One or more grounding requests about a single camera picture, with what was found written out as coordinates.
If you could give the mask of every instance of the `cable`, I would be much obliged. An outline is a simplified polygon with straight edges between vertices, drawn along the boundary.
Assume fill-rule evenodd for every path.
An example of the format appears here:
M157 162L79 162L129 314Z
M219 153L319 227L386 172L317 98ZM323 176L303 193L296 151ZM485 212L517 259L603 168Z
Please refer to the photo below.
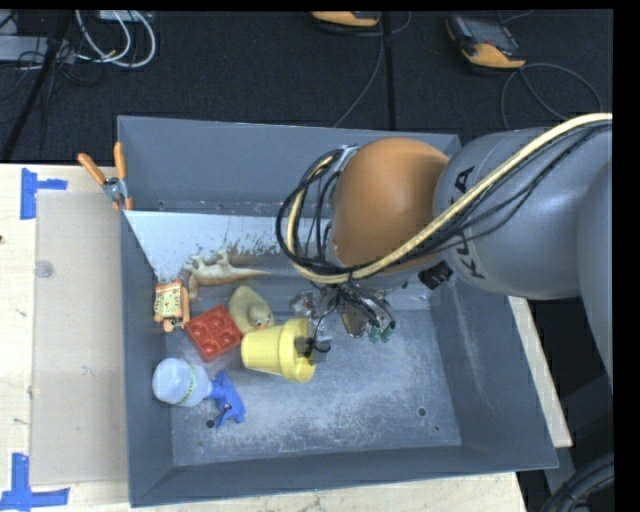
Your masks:
M131 48L131 34L129 33L129 29L124 24L124 21L122 21L122 18L117 12L114 11L114 16L116 17L116 20L122 27L122 31L124 32L127 42L125 44L124 50L116 55L114 55L115 50L111 50L109 53L103 52L102 49L93 41L93 38L89 34L89 31L87 30L87 27L85 26L84 21L82 20L82 16L80 15L79 9L75 10L75 15L76 15L76 20L78 21L78 26L80 27L80 30L82 31L82 35L84 36L84 39L87 41L87 43L89 43L89 46L91 46L93 51L95 51L100 56L100 59L94 59L92 57L88 57L86 55L77 53L76 56L79 59L89 60L91 62L104 64L104 63L114 62L118 59L121 59L129 52L129 48Z
M402 246L392 251L387 256L376 260L374 262L361 265L355 268L340 268L331 267L326 274L316 272L315 270L325 270L323 265L314 264L313 261L306 262L304 259L299 259L295 253L293 240L294 240L294 223L292 219L299 216L301 209L301 201L303 197L303 189L305 184L308 186L313 182L316 176L324 175L331 167L328 167L332 158L327 157L328 161L320 162L320 165L312 169L306 175L304 182L298 186L296 190L283 202L283 205L278 212L276 219L276 235L279 243L283 249L283 252L292 260L292 265L298 271L300 275L310 281L316 281L325 284L340 284L349 281L350 279L363 279L380 272L390 265L394 264L405 255L416 249L423 244L429 237L438 233L438 231L452 221L456 221L460 218L463 212L474 204L474 201L478 200L483 194L486 194L494 185L500 182L503 178L509 176L514 169L525 162L527 159L535 156L538 152L547 147L548 144L553 143L558 137L565 134L572 133L576 129L581 129L588 125L606 124L611 123L611 114L587 114L577 117L575 119L565 121L563 124L556 126L531 141L529 144L521 148L514 153L501 165L493 169L489 174L482 178L474 187L469 189L463 194L457 201L451 204L446 210L444 210L438 217L433 219L429 225L427 225L420 233L413 238L405 242ZM280 223L284 216L284 211L291 205L291 211L289 213L289 220L287 224L286 240L283 241L282 234L280 233Z
M75 17L76 20L78 22L78 25L80 26L80 30L82 31L83 37L84 39L87 41L87 43L89 44L89 46L91 47L91 49L98 54L99 58L95 59L93 57L89 57L87 55L82 55L80 53L77 54L77 57L83 60L88 60L90 62L94 62L96 64L113 64L114 66L119 66L119 67L123 67L123 68L129 68L129 69L133 69L133 68L141 68L143 66L146 66L149 62L151 62L151 60L155 57L156 54L156 36L155 33L153 32L153 28L151 27L151 25L149 24L149 22L145 19L145 17L140 13L140 11L135 11L135 10L131 10L129 11L131 18L137 18L138 21L140 21L140 23L142 23L143 27L145 28L146 33L149 36L149 40L151 43L151 48L149 50L149 54L142 60L138 61L138 62L134 62L133 59L135 59L135 55L133 57L133 59L131 59L130 62L121 62L126 55L129 53L129 51L131 50L132 47L132 41L131 41L131 33L129 32L129 29L127 28L125 22L122 20L122 17L118 14L117 11L113 11L113 14L118 22L118 24L120 25L120 27L122 28L122 31L125 35L125 39L126 39L126 43L125 43L125 47L124 49L120 52L117 53L115 52L115 50L111 50L110 52L105 52L103 51L93 40L93 38L91 37L91 35L89 34L89 31L87 30L87 27L82 19L82 16L80 14L80 10L76 10L75 11Z
M22 134L24 125L26 124L27 119L31 114L31 110L33 109L38 95L40 94L44 79L46 78L49 69L55 62L56 56L70 24L70 13L68 14L66 11L60 11L56 20L56 25L52 30L52 33L47 38L47 52L42 63L42 68L38 72L36 82L29 92L29 97L27 98L27 102L23 107L22 112L20 113L18 121L14 125L13 130L9 134L9 138L4 145L2 155L0 157L0 162L8 162L11 159L11 155L13 154L13 150L15 149L15 145L18 142L20 135Z
M569 75L573 76L574 78L578 79L579 81L581 81L595 96L597 102L598 102L598 112L602 112L602 100L600 99L600 96L598 95L597 91L595 90L595 88L589 83L587 82L583 77L581 77L580 75L578 75L577 73L571 71L570 69L567 69L565 67L562 66L558 66L556 64L546 64L546 63L538 63L538 64L525 64L524 66L518 68L516 71L514 71L513 73L511 73L507 79L504 82L504 85L502 86L502 92L500 94L500 115L502 116L502 123L505 127L506 130L509 130L509 125L507 123L507 117L505 114L505 96L507 93L507 87L509 86L509 84L511 83L511 81L516 77L519 76L522 78L522 80L524 81L525 85L527 86L527 89L529 90L529 92L533 95L533 97L538 101L538 103L540 103L542 105L542 107L547 110L547 112L553 114L554 116L557 116L558 119L562 120L562 121L566 121L567 117L560 114L559 112L556 112L555 110L553 110L549 105L547 105L544 100L542 98L540 98L540 96L533 90L533 87L531 86L531 83L529 82L529 80L527 79L524 70L525 69L531 69L531 68L541 68L541 67L545 67L545 68L552 68L552 69L556 69L565 73L568 73Z
M320 324L322 324L322 322L324 321L325 318L327 318L331 313L333 313L337 308L338 305L340 304L340 296L336 295L333 299L332 299L332 306L327 309L324 313L322 313L322 315L320 316L320 318L318 318L318 321L316 322L316 328L314 330L313 333L313 337L311 338L313 341L309 344L309 352L308 354L305 354L306 357L309 357L311 355L311 349L317 350L318 352L329 352L329 350L331 350L331 345L329 345L329 347L327 347L326 349L320 349L317 346L317 342L318 342L318 332L320 331Z
M380 29L380 33L377 34L377 35L378 36L382 36L382 28ZM369 80L367 81L367 84L364 86L364 89L362 89L362 92L358 95L356 100L351 104L351 106L347 109L347 111L344 114L342 114L340 119L338 119L335 122L335 124L332 126L332 128L337 128L338 126L340 126L342 124L342 122L347 117L349 117L351 112L353 112L353 109L356 108L358 103L360 103L360 100L362 100L364 95L367 94L367 91L371 87L371 84L373 84L373 80L375 79L375 77L378 74L378 71L380 70L380 66L382 65L383 58L384 58L384 39L382 37L380 37L380 48L378 50L378 59L376 60L376 65L373 68L373 71L371 72L371 76L369 77Z
M503 20L502 19L502 13L500 13L500 11L498 11L498 13L497 13L498 14L498 21L500 22L501 25L506 25L508 23L511 23L514 20L518 20L520 18L524 18L526 16L529 16L530 14L533 14L534 12L536 12L536 10L535 9L531 9L531 10L529 10L527 12L522 13L522 14L515 14L513 16L510 16L506 20Z
M15 69L18 69L20 71L38 71L42 69L41 63L34 64L36 62L36 57L40 57L42 61L44 61L45 54L38 51L39 46L40 46L40 37L38 37L38 40L36 42L35 50L27 50L20 54L20 56L18 57L18 61ZM69 56L71 55L71 51L72 51L71 44L67 43L66 45L62 45L60 47L60 50L58 51L58 54L56 55L56 59L55 59L56 65L63 64L66 61L66 59L69 58ZM31 59L31 62L26 66L21 65L20 63L22 61L22 57L30 54L33 54L33 58Z
M10 21L13 21L15 23L16 18L15 18L15 13L11 12L10 14L8 14L7 16L5 16L5 18L0 21L0 28L4 27L7 23L9 23Z
M40 148L39 148L39 155L41 160L44 154L44 146L47 138L47 132L49 130L49 123L48 123L49 100L51 99L51 93L53 91L53 83L56 77L56 69L57 69L57 66L53 66L53 69L51 71L51 82L49 83L49 92L47 93L46 98L45 97L40 98L40 101L42 103L42 108L40 110Z
M402 32L403 30L405 30L409 24L411 23L411 18L412 18L412 12L411 11L407 11L407 20L404 22L404 24L394 30L391 31L391 35L396 35L399 34L400 32ZM382 66L382 61L384 59L384 38L383 38L383 30L382 27L380 25L378 25L378 30L376 32L361 32L361 31L354 31L353 29L347 29L347 28L341 28L339 25L333 25L333 24L329 24L329 23L319 23L317 24L318 28L324 32L329 32L331 34L337 34L337 35L343 35L343 36L353 36L353 37L379 37L380 38L380 50L378 52L378 59L376 61L376 64L373 68L373 71L371 72L371 76L369 77L369 80L367 81L366 85L364 86L364 89L362 90L362 92L358 95L358 97L356 98L356 100L351 104L351 106L347 109L347 111L340 117L340 119L338 119L335 124L332 126L332 128L338 128L342 122L349 117L349 115L351 114L351 112L353 112L353 110L356 108L356 106L360 103L360 101L362 100L362 98L364 97L364 95L367 93L367 91L370 89L371 84L373 84L373 81L375 79L375 77L378 74L378 71L380 70L380 67Z
M78 48L76 49L77 53L80 53L80 51L82 50L82 45L84 44L85 38L83 37L80 40L80 43L78 45ZM75 75L73 73L73 70L75 68L76 63L78 62L77 59L75 59L73 61L73 63L69 66L68 70L64 69L64 65L66 64L66 62L61 62L60 63L60 73L62 73L62 75L69 80L71 83L73 83L74 85L79 85L80 87L95 87L97 85L99 85L100 83L102 83L102 81L104 80L105 76L106 76L106 67L105 66L97 66L94 69L98 69L98 78L94 79L94 80L85 80L83 78L78 77L77 75Z
M459 234L463 231L468 230L469 228L471 228L472 226L474 226L475 224L478 224L479 222L482 222L484 220L486 220L487 218L491 217L492 215L494 215L495 213L497 213L498 211L502 210L503 208L505 208L506 206L508 206L509 204L513 203L514 201L518 200L518 202L516 203L516 205L507 213L507 215L500 220L497 224L494 224L493 226L491 226L490 228L485 229L484 231L477 233L473 236L465 236L465 240L466 242L469 242L471 240L476 240L478 238L482 238L484 236L487 236L491 233L493 233L494 231L498 230L499 228L501 228L504 224L506 224L509 219L511 219L516 212L520 209L520 207L522 205L524 205L524 203L527 201L527 199L531 196L531 194L534 192L534 190L538 187L538 185L540 184L540 182L550 174L550 172L553 170L554 167L556 167L563 159L567 158L569 156L570 153L572 153L573 151L575 151L579 146L585 144L587 141L591 140L593 137L595 137L596 135L598 135L599 133L602 133L602 131L610 129L610 127L608 126L604 126L604 127L596 127L596 128L592 128L588 131L588 133L586 134L586 136L582 137L581 139L579 139L578 141L574 142L571 146L569 146L568 148L565 148L559 155L557 155L552 162L549 162L548 164L545 165L545 167L538 172L538 174L536 174L533 179L526 185L524 186L521 190L519 190L517 193L515 193L513 196L511 196L510 198L502 201L501 203L498 203L496 206L488 209L487 211L481 213L480 215L474 217L474 218L468 218L468 220L466 220L466 222L464 221L464 218L461 217L460 221L457 223L453 223L454 224L454 228L453 228L453 232L450 232L447 236L443 237L443 241L448 240L449 238L452 238L453 236L455 236L456 234ZM557 141L562 141L563 138L558 138L556 139ZM514 173L511 173L509 175L507 175L505 178L503 178L501 180L501 183L506 182L508 179L510 179L513 176ZM498 187L492 187L487 193L485 193L482 198L483 201L486 200L486 198L488 198L492 193L494 193L497 190ZM474 207L470 208L470 211L468 212L469 214L476 209L478 206L480 206L479 204L476 204ZM435 252L441 252L441 251L445 251L447 249L450 249L452 247L458 246L460 245L462 242L461 241L457 241L451 244L447 244L447 245L440 245L441 242L435 242L433 244L430 244L432 247L424 250L424 251L420 251L419 254L417 254L417 256L414 257L422 257L426 254L433 254ZM409 255L405 256L404 258L401 258L400 260L398 260L396 262L396 264L402 264L405 263L407 261L410 261L410 258L408 258Z
M31 57L31 63L35 62L36 55L38 55L37 50L38 50L39 45L40 45L40 38L38 38L38 40L36 42L36 51L35 52L28 52L27 51L27 52L21 53L20 56L18 57L18 62L20 62L22 60L22 57L27 55L27 54L33 54L33 56ZM20 85L22 84L22 82L25 80L26 77L27 77L27 72L25 71L22 74L22 76L20 77L20 79L16 82L16 84L9 90L9 92L6 92L2 96L0 96L0 103L2 103L3 101L6 101L7 99L10 98L11 95L18 90L18 88L20 87Z
M590 495L615 482L614 454L607 453L578 470L542 506L540 512L570 512Z

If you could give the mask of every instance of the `black cable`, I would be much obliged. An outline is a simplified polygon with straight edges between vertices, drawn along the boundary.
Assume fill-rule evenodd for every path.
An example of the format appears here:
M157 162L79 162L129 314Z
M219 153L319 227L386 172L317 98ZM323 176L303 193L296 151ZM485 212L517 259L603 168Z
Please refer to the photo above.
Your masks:
M18 64L20 63L20 61L22 60L22 58L24 56L26 56L28 54L33 54L33 56L31 57L31 63L29 64L29 66L31 66L35 62L36 56L39 55L38 52L37 52L39 44L40 44L40 39L38 38L38 41L36 42L36 51L25 51L25 52L22 52L18 56ZM7 92L7 93L3 94L2 96L0 96L0 103L2 103L3 101L8 100L11 97L11 95L13 95L13 93L15 93L19 89L20 85L25 80L25 78L27 78L28 74L29 74L29 71L25 70L23 72L22 76L20 77L20 79L18 80L18 82L9 90L9 92Z
M382 65L383 57L384 57L384 38L380 37L380 47L379 47L379 50L378 50L378 59L376 60L376 65L373 68L373 71L371 72L371 76L369 77L369 80L367 81L366 85L364 86L364 89L362 89L362 92L358 95L356 100L351 104L351 106L347 109L347 111L344 114L342 114L340 119L338 119L335 122L335 124L332 126L332 128L339 127L342 124L342 122L347 117L349 117L351 112L353 112L353 109L355 109L356 106L358 106L358 103L360 103L360 101L362 100L364 95L367 94L367 92L371 88L371 84L373 84L373 81L374 81L374 79L376 78L376 76L378 74L378 71L380 70L380 66Z
M318 186L317 186L317 192L316 192L316 206L318 204L320 204L320 191L321 191L321 186L322 186L322 178L320 178L318 180ZM316 223L316 219L317 219L317 215L313 216L313 220L311 221L311 226L309 226L309 233L307 234L307 242L305 244L305 254L309 254L309 244L311 243L311 235L313 234L314 231L314 226Z
M329 345L326 349L318 348L318 345L317 345L318 331L320 330L320 324L324 321L325 318L327 318L331 313L333 313L338 308L339 303L340 303L340 296L336 295L333 298L333 305L329 309L327 309L324 313L322 313L320 318L318 318L318 321L316 322L316 328L313 332L313 337L311 338L311 343L309 343L308 351L305 352L304 354L305 357L309 357L311 355L312 350L317 350L318 352L322 352L323 354L326 354L327 352L329 352L329 350L331 350L331 345Z
M516 211L522 206L522 204L524 204L526 199L533 192L535 187L537 187L539 182L554 168L554 166L556 166L560 162L561 159L565 158L570 152L574 151L579 145L586 143L587 140L595 136L597 133L600 133L604 129L609 129L610 125L611 125L610 121L600 121L600 122L592 123L589 125L578 126L568 131L567 133L561 135L560 137L556 137L553 140L549 141L547 144L539 148L532 155L529 155L526 159L520 162L516 167L514 167L514 169L512 169L510 173L501 177L499 180L493 183L487 190L483 191L483 193L480 194L477 198L475 198L474 201L472 201L465 208L463 212L460 212L458 215L449 219L443 226L441 226L441 228L437 232L433 233L420 246L416 247L415 249L410 251L408 254L398 259L396 262L394 262L394 265L400 265L402 263L406 263L406 262L424 257L428 254L439 252L446 248L459 245L461 242L456 242L449 246L445 246L444 244L449 240L451 240L454 236L459 235L462 230L467 229L482 220L485 220L489 216L496 214L498 211L502 210L509 204L521 198L520 202L517 203L515 207L513 207L511 212L504 219L502 219L502 221L500 221L498 224L494 225L493 227L489 228L488 230L480 234L474 235L472 238L475 239L475 238L479 238L480 236L486 236L487 234L495 231L496 229L504 225L504 223L506 223L509 220L509 218L511 218L516 213ZM545 167L536 176L534 176L534 178L530 181L530 183L524 186L523 188L521 188L519 192L514 194L512 197L502 201L498 205L492 207L488 211L476 217L471 217L471 214L473 213L473 211L475 211L481 204L483 204L487 200L487 198L490 197L492 194L494 194L502 185L504 185L504 183L512 179L513 176L515 176L516 173L519 172L519 170L531 164L531 162L535 158L540 157L542 154L548 151L549 148L554 147L558 144L561 144L563 141L567 140L569 137L573 137L575 136L576 133L580 133L580 132L586 132L585 136L582 137L580 140L571 144L570 147L563 150L559 155L556 155L554 159L551 162L547 163ZM298 254L293 254L291 251L287 249L283 241L283 237L281 234L281 229L282 229L281 223L284 217L284 212L289 208L289 205L293 202L297 194L303 191L305 187L310 186L311 183L314 182L314 176L312 175L312 171L314 169L317 169L317 165L319 164L316 164L316 167L311 168L311 170L308 173L306 173L305 179L300 183L299 187L296 190L294 190L294 192L292 192L292 194L283 202L283 205L280 211L278 212L278 217L276 219L276 235L277 235L278 241L281 243L283 252L295 263L303 267L306 267L307 269L321 275L352 273L374 262L371 261L362 265L356 265L353 267L346 267L346 268L338 267L337 265L328 263L327 261L324 260L324 258L317 258L317 257L308 258L307 254L305 254L304 257ZM326 173L328 168L330 168L329 164L327 164L327 169L320 172L319 174L322 174L323 172ZM296 218L299 217L300 212L302 211L302 206L303 205L301 204L300 208L297 211ZM321 208L321 206L322 205L316 205L316 212L319 211L318 208ZM325 228L325 234L323 237L323 245L325 247L326 247L327 237L328 237L328 229Z
M593 493L614 483L614 453L609 452L579 469L544 503L540 512L570 512Z
M531 86L529 80L527 79L524 70L525 69L531 69L531 68L540 68L540 67L545 67L545 68L552 68L552 69L556 69L558 71L562 71L565 73L568 73L569 75L573 76L574 78L578 79L580 82L582 82L595 96L597 102L598 102L598 112L602 112L602 100L600 99L600 96L598 95L597 91L595 90L595 88L589 83L587 82L583 77L581 77L580 75L578 75L577 73L571 71L570 69L567 69L563 66L558 66L556 64L547 64L547 63L534 63L534 64L525 64L524 66L518 68L516 71L514 71L513 73L511 73L507 79L505 80L504 85L502 86L502 92L500 94L500 114L502 116L502 123L505 127L506 130L509 130L509 125L507 123L507 117L505 114L505 96L506 96L506 92L507 92L507 87L509 86L509 84L511 83L511 81L516 77L519 76L523 79L525 85L527 86L527 89L529 90L529 92L533 95L533 97L538 101L538 103L540 103L542 105L542 107L547 110L547 112L553 114L554 116L557 116L560 120L566 121L568 118L562 114L560 114L559 112L556 112L555 110L553 110L547 103L545 103L545 101L533 90L533 87Z
M393 80L393 56L391 55L391 17L387 11L382 14L384 41L384 63L387 84L387 108L389 111L389 130L396 129L396 93Z
M40 102L42 104L42 107L40 109L40 148L39 148L40 160L43 159L45 141L47 138L47 132L49 131L49 100L51 99L51 93L53 91L53 84L56 77L56 69L57 69L57 66L53 66L51 71L51 82L49 83L49 92L47 93L46 97L44 96L40 97Z
M15 22L15 13L11 13L9 15L7 15L2 21L0 21L0 28L4 27L7 23L9 23L11 20L13 20Z
M353 280L353 275L349 276L348 281L346 282L347 286L349 286L359 297L361 297L360 302L367 307L367 309L369 309L371 311L371 309L363 302L362 297L364 297L365 299L369 299L371 302L375 303L380 309L382 309L387 316L389 317L389 327L391 329L395 329L396 327L396 320L394 318L394 316L391 314L391 309L389 307L389 303L385 300L385 299L379 299L378 297L376 297L373 293L365 290L364 288L360 287L360 285L358 285L354 280ZM376 327L380 327L379 322L375 321Z
M304 201L307 197L307 191L308 188L305 188L302 191L302 203L304 204ZM298 231L300 230L300 219L302 218L302 209L300 209L300 214L296 215L296 218L293 221L293 247L295 249L296 252L300 252L300 249L302 247L302 245L300 244L300 238L298 236Z
M511 23L514 20L518 20L520 18L524 18L526 16L529 16L530 14L533 14L534 12L536 12L535 9L530 9L527 12L521 13L521 14L514 14L513 16L510 16L509 18L502 19L502 13L500 11L498 11L498 21L500 22L501 25L507 25L508 23Z
M45 53L45 59L42 63L42 68L38 72L38 76L36 77L36 82L31 88L29 93L29 97L27 98L27 102L20 113L20 117L18 121L15 123L13 130L9 134L9 138L4 145L2 150L2 155L0 156L0 162L9 162L11 159L11 155L15 149L16 143L20 139L20 135L22 134L22 130L24 129L24 125L31 114L31 110L35 105L35 102L40 94L42 89L42 85L44 84L44 79L46 78L49 69L52 64L55 62L56 55L60 50L62 42L64 40L64 36L71 24L71 11L60 11L57 15L56 25L51 35L47 38L47 51Z
M82 38L80 39L80 42L78 43L78 47L75 49L76 54L79 54L82 52L82 47L84 45L85 40L86 38L85 38L85 35L83 34ZM66 62L63 61L60 63L60 73L72 84L78 85L80 87L96 87L104 82L104 79L107 74L106 66L88 66L90 68L98 70L98 77L94 80L85 80L84 78L80 78L79 76L73 73L73 70L77 63L78 63L78 58L75 58L73 63L69 66L68 70L64 69L64 66L67 65Z
M324 233L322 234L322 247L324 247L326 249L327 247L327 240L329 239L329 233L331 232L331 226L333 225L333 222L329 221L327 222L327 225L324 227Z
M400 265L402 263L406 263L407 261L411 261L411 260L414 260L414 259L418 259L418 258L424 257L427 254L433 254L433 253L436 253L436 252L441 252L441 251L450 249L452 247L455 247L457 245L460 245L460 244L464 243L461 240L461 241L457 241L457 242L454 242L454 243L451 243L451 244L448 244L448 245L443 245L445 242L447 242L448 240L450 240L454 236L459 235L460 233L462 233L463 231L469 229L473 225L486 220L487 218L489 218L492 215L495 215L498 211L502 210L503 208L505 208L506 206L508 206L512 202L520 199L519 202L512 208L512 210L507 214L507 216L504 219L499 221L494 226L482 231L481 233L477 233L477 234L475 234L473 236L465 237L464 241L469 242L471 240L476 240L476 239L482 238L484 236L487 236L487 235L497 231L499 228L504 226L504 224L506 224L506 222L516 214L516 212L520 209L520 207L526 202L526 200L529 198L529 196L533 193L535 188L540 184L542 179L544 179L563 159L567 158L569 156L569 154L571 152L575 151L579 146L585 144L587 141L589 141L590 139L592 139L593 137L595 137L596 135L598 135L602 131L609 129L609 126L607 126L607 125L609 125L610 123L607 122L607 123L603 123L603 124L604 124L604 127L602 127L601 123L597 123L595 127L594 126L587 126L587 127L583 126L583 127L576 128L576 130L587 130L587 133L580 140L574 142L570 147L568 147L564 151L562 151L562 153L560 153L559 155L556 155L556 157L551 162L547 163L545 165L545 167L540 172L538 172L538 174L536 174L533 177L533 179L527 185L525 185L523 188L521 188L513 196L511 196L510 198L507 198L506 200L502 201L501 203L498 203L497 205L495 205L494 207L488 209L487 211L483 212L482 214L480 214L480 215L478 215L476 217L470 218L471 213L475 209L477 209L482 202L486 201L488 197L490 197L493 193L495 193L500 188L500 186L502 186L509 179L511 179L513 176L515 176L515 174L520 169L522 169L525 165L529 165L529 163L532 160L532 157L535 158L535 157L539 156L541 154L541 152L539 152L539 153L537 153L535 155L532 155L530 158L528 158L527 160L522 162L521 165L519 165L517 168L515 168L513 170L513 172L511 172L508 175L504 176L501 180L498 180L498 182L496 182L496 184L494 184L493 187L491 187L490 189L485 191L485 193L483 193L482 196L481 196L481 200L480 201L474 201L474 203L472 203L472 205L470 205L469 208L467 208L465 210L464 214L460 214L459 216L457 216L456 222L454 222L451 227L448 227L448 229L444 229L443 228L442 230L439 230L439 233L440 232L444 233L444 235L441 236L440 239L434 240L433 237L430 237L427 240L427 241L430 242L429 245L425 246L425 244L422 244L421 246L419 246L419 248L414 249L413 251L411 251L410 253L408 253L404 257L400 258L398 261L395 262L395 264L396 265ZM566 140L567 137L573 136L575 133L576 133L576 131L573 130L573 131L569 132L568 134L565 134L565 136L563 136L562 138L558 138L558 139L555 139L554 141L551 141L550 144L557 145L557 144L561 143L562 141Z
M395 36L396 34L399 34L404 29L406 29L409 26L409 24L411 23L412 16L413 16L412 12L411 11L407 11L407 20L404 22L404 24L401 27L392 29L390 31L390 35ZM379 36L379 34L376 34L376 33L363 33L363 34L359 34L359 36L360 37L376 37L376 36Z
M316 203L313 223L315 224L315 228L316 228L316 254L320 259L324 259L324 256L325 256L324 246L322 244L322 234L320 232L320 223L322 220L322 207L324 205L324 198L327 194L327 191L329 190L329 187L332 185L334 181L337 180L339 176L340 174L336 173L329 178L327 183L325 183L324 186L322 187L322 190L320 191L320 195L318 198L318 202Z
M129 17L133 20L134 14L132 11L128 10ZM138 31L133 30L133 35L131 36L131 45L133 46L133 54L131 55L131 59L129 59L129 70L133 69L134 64L136 63L136 58L138 57Z

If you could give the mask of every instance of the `black floor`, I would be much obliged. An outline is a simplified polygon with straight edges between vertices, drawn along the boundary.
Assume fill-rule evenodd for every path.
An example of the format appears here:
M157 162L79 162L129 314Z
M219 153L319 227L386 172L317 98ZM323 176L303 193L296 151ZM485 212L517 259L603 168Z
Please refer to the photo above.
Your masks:
M13 12L19 34L43 36L44 52L56 11ZM82 15L96 42L122 48L118 25L96 21L94 12ZM38 71L23 69L34 55L22 56L23 69L0 63L3 160L75 163L86 152L112 165L121 114L455 133L466 144L507 128L612 112L612 9L465 12L506 22L530 66L527 80L472 72L447 35L448 14L385 13L382 38L320 30L307 12L154 11L157 52L147 66L55 64L24 125L17 123ZM149 38L132 27L139 60ZM89 53L75 18L65 38ZM604 372L584 308L571 299L532 302L532 309L560 399L571 401ZM576 430L576 469L613 448L612 397L601 390L593 400L606 414ZM543 473L519 477L529 511L537 511L549 494ZM613 510L612 501L609 489L591 510Z

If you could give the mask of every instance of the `gray plastic tray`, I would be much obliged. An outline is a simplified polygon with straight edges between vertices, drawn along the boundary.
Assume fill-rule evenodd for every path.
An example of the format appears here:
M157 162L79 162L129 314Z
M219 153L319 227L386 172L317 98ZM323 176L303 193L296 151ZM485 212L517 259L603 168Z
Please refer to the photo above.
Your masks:
M402 135L451 156L457 137L140 117L118 127L136 203L121 219L132 506L557 466L509 301L455 275L434 291L412 279L389 296L398 317L389 343L351 339L329 317L332 350L306 384L245 369L239 349L204 365L210 377L227 370L244 423L211 429L213 403L171 407L151 392L165 357L201 363L182 331L153 322L151 307L164 263L220 248L220 233L205 236L203 226L249 219L225 233L233 246L340 145ZM309 283L277 249L244 257L271 272L246 284L284 322ZM233 288L201 287L192 315L227 304Z

